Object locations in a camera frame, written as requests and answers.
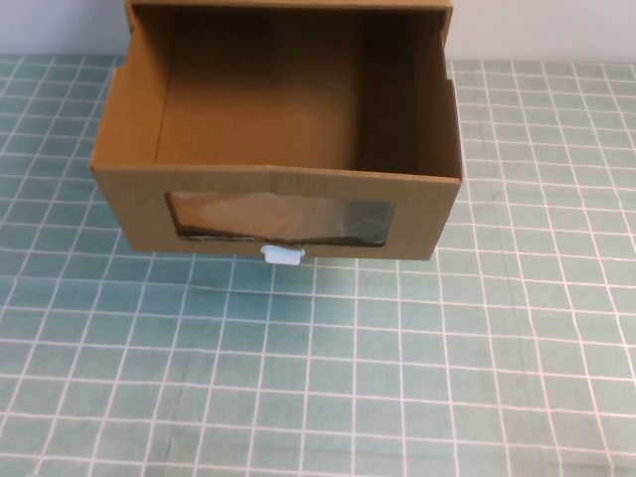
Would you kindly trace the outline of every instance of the white plastic tab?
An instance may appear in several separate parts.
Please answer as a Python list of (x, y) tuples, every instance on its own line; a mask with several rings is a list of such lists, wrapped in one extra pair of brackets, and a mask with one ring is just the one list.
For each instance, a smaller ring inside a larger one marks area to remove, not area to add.
[(278, 245), (264, 245), (260, 251), (265, 254), (267, 263), (277, 265), (298, 265), (300, 258), (305, 254), (305, 250), (302, 248), (285, 248)]

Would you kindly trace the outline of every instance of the rectangular window cutout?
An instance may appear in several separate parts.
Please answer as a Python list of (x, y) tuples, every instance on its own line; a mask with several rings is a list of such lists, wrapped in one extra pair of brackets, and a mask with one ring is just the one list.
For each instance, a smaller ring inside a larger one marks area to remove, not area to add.
[(382, 246), (395, 208), (386, 201), (270, 193), (168, 192), (166, 202), (180, 239), (287, 245)]

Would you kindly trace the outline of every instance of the cardboard drawer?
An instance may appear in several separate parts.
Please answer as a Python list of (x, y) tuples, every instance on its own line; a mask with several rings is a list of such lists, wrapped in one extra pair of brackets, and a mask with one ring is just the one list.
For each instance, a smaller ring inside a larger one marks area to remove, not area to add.
[(127, 6), (91, 170), (133, 248), (430, 258), (461, 185), (447, 0)]

